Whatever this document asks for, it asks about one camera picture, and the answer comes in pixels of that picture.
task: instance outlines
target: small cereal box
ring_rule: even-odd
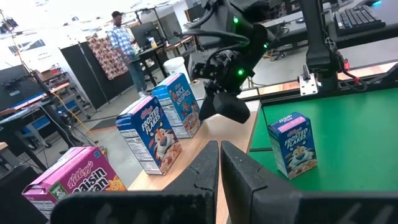
[[[292,113],[268,126],[278,169],[290,180],[317,166],[311,121]]]
[[[48,219],[55,204],[68,194],[86,191],[125,191],[98,147],[75,147],[22,192]]]
[[[152,91],[169,119],[178,138],[192,138],[198,131],[199,106],[182,73],[171,75],[159,83]]]
[[[127,107],[116,118],[116,126],[147,174],[166,174],[182,151],[154,96],[143,97]]]

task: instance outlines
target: black keyboard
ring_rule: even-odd
[[[356,6],[343,12],[335,12],[338,35],[355,34],[386,26],[369,6]]]

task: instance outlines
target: white bucket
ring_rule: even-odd
[[[184,65],[183,57],[176,57],[176,58],[170,59],[163,64],[163,67],[166,68],[166,70],[168,71],[168,73],[170,75],[175,75],[177,73],[183,73],[185,75],[185,78],[187,78],[188,83],[191,82],[189,80],[189,75],[188,75],[187,69],[185,68],[185,65]]]

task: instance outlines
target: green led light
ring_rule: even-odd
[[[239,69],[238,70],[238,75],[243,75],[244,70],[243,69]]]

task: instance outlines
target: green mat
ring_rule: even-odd
[[[311,119],[318,167],[291,180],[299,189],[398,190],[397,89],[264,109],[268,123],[294,111]],[[262,115],[251,147],[270,147]],[[250,156],[284,177],[277,171],[272,151],[250,152]]]

